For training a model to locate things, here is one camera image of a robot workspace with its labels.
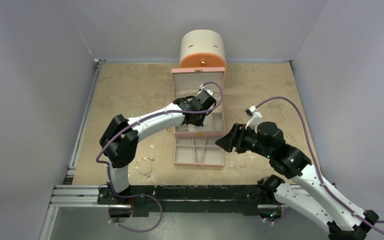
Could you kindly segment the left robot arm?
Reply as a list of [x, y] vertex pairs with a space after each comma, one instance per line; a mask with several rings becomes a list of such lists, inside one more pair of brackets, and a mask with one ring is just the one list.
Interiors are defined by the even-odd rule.
[[98, 163], [101, 162], [101, 156], [107, 158], [105, 164], [111, 188], [110, 199], [118, 205], [128, 201], [128, 168], [141, 141], [171, 127], [202, 127], [206, 116], [218, 108], [221, 102], [213, 97], [212, 90], [203, 89], [197, 95], [177, 98], [160, 110], [142, 116], [115, 116], [99, 140], [102, 150], [96, 158]]

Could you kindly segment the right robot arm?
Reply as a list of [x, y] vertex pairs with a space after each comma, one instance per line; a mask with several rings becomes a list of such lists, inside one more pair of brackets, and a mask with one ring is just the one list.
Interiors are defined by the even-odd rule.
[[262, 200], [288, 205], [321, 227], [331, 240], [363, 240], [379, 220], [373, 210], [363, 210], [348, 200], [301, 150], [286, 143], [274, 122], [262, 122], [256, 130], [235, 123], [215, 144], [229, 153], [251, 151], [267, 158], [277, 173], [292, 180], [301, 191], [271, 175], [262, 184]]

